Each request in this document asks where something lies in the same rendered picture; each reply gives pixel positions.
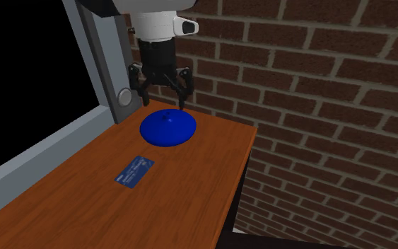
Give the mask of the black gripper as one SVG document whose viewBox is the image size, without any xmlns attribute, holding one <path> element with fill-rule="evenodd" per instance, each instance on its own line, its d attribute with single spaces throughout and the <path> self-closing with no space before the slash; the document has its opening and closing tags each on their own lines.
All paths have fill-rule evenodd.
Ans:
<svg viewBox="0 0 398 249">
<path fill-rule="evenodd" d="M 191 69 L 177 69 L 175 54 L 175 39 L 171 38 L 162 42 L 147 42 L 138 39 L 141 64 L 133 63 L 128 66 L 130 89 L 136 90 L 144 106 L 150 102 L 147 88 L 153 85 L 169 86 L 177 94 L 179 109 L 183 110 L 185 101 L 194 93 L 194 79 Z M 139 83 L 142 73 L 146 79 Z M 183 86 L 177 77 L 183 79 Z"/>
</svg>

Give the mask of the blue domed lid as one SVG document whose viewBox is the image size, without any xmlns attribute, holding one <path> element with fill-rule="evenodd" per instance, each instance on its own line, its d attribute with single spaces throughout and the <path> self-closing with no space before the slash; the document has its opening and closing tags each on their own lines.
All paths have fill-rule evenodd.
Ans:
<svg viewBox="0 0 398 249">
<path fill-rule="evenodd" d="M 188 141 L 197 128 L 196 120 L 184 110 L 163 109 L 148 115 L 140 124 L 142 138 L 159 147 L 177 146 Z"/>
</svg>

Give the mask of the blue card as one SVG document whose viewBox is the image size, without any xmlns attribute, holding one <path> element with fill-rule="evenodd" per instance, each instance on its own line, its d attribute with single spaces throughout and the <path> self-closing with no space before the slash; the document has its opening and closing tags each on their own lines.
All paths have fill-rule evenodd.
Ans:
<svg viewBox="0 0 398 249">
<path fill-rule="evenodd" d="M 127 167 L 115 178 L 115 182 L 133 189 L 143 176 L 153 166 L 154 161 L 137 156 Z"/>
</svg>

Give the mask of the grey framed window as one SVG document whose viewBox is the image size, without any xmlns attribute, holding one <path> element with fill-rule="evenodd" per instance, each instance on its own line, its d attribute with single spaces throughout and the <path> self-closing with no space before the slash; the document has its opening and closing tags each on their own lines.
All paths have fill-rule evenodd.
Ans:
<svg viewBox="0 0 398 249">
<path fill-rule="evenodd" d="M 60 0 L 98 105 L 0 166 L 0 211 L 106 129 L 141 107 L 130 89 L 118 19 L 99 18 L 78 0 Z"/>
</svg>

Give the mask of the brown wooden table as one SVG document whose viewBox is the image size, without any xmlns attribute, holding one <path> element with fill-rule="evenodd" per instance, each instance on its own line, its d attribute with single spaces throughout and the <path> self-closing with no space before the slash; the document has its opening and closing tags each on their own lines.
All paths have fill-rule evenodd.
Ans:
<svg viewBox="0 0 398 249">
<path fill-rule="evenodd" d="M 0 249 L 214 249 L 256 129 L 193 112 L 174 147 L 146 143 L 153 101 L 103 132 L 0 211 Z M 130 189 L 115 178 L 137 156 L 154 161 Z"/>
</svg>

